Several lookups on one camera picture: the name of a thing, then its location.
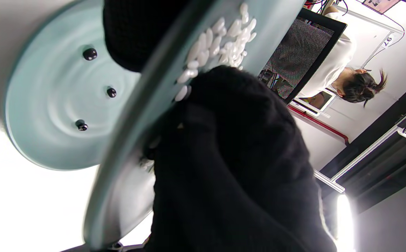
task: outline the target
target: computer screen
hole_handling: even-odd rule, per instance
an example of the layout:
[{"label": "computer screen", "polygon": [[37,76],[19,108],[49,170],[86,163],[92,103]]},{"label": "computer screen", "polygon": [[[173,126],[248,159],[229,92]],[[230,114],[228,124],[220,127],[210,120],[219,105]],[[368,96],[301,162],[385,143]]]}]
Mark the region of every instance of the computer screen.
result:
[{"label": "computer screen", "polygon": [[331,51],[346,24],[302,9],[258,78],[287,103]]}]

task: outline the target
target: red pipe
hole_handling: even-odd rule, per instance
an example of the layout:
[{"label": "red pipe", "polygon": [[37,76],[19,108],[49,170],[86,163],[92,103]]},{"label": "red pipe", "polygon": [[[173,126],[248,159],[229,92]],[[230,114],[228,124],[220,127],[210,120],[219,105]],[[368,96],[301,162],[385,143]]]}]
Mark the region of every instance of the red pipe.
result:
[{"label": "red pipe", "polygon": [[300,116],[302,116],[304,118],[307,118],[310,121],[312,121],[312,122],[320,125],[321,127],[327,129],[328,131],[331,131],[332,133],[340,136],[342,139],[344,139],[344,144],[346,146],[349,145],[349,138],[347,138],[347,136],[345,134],[343,134],[342,132],[339,132],[338,130],[332,128],[331,126],[329,126],[329,125],[327,125],[327,124],[325,124],[325,123],[323,123],[321,121],[318,121],[317,119],[315,119],[315,118],[311,117],[310,115],[308,115],[306,112],[302,112],[301,110],[298,110],[297,108],[295,108],[295,107],[293,107],[291,105],[288,105],[288,108],[290,110],[292,110],[293,112],[297,113],[298,115],[300,115]]}]

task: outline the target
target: number label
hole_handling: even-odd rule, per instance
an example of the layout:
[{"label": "number label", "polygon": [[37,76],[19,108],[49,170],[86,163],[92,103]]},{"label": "number label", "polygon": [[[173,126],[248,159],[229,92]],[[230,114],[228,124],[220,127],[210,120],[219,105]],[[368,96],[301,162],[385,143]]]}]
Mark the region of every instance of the number label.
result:
[{"label": "number label", "polygon": [[388,48],[394,42],[394,35],[393,33],[390,34],[387,39],[382,43],[383,48]]}]

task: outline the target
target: woman's hair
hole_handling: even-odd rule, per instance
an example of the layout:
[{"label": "woman's hair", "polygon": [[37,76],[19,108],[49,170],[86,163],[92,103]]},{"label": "woman's hair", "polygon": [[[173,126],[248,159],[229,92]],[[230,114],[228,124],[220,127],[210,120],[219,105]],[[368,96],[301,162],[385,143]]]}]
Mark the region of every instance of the woman's hair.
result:
[{"label": "woman's hair", "polygon": [[377,84],[369,73],[355,73],[343,86],[344,100],[352,103],[365,102],[372,99],[377,93],[385,88],[387,75],[380,70],[380,83]]}]

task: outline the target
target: light blue plate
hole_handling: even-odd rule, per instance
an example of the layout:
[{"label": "light blue plate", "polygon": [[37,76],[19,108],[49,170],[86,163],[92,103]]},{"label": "light blue plate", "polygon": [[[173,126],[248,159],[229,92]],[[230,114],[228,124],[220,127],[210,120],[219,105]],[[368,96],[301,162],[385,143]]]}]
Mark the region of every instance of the light blue plate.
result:
[{"label": "light blue plate", "polygon": [[[240,5],[249,5],[257,19],[256,38],[246,44],[243,69],[258,75],[287,33],[305,0],[193,0],[149,59],[138,85],[126,103],[100,165],[84,220],[84,240],[94,251],[118,241],[138,225],[153,204],[154,177],[139,167],[142,149],[174,104],[185,84],[187,53],[199,35],[222,16],[226,27],[240,17]],[[205,69],[218,65],[213,59]]]},{"label": "light blue plate", "polygon": [[[102,0],[79,1],[48,21],[22,53],[5,103],[8,136],[31,162],[76,170],[100,164],[114,125],[140,74],[109,56]],[[95,48],[92,61],[82,53]],[[106,90],[117,92],[110,98]],[[79,131],[76,121],[88,125]]]}]

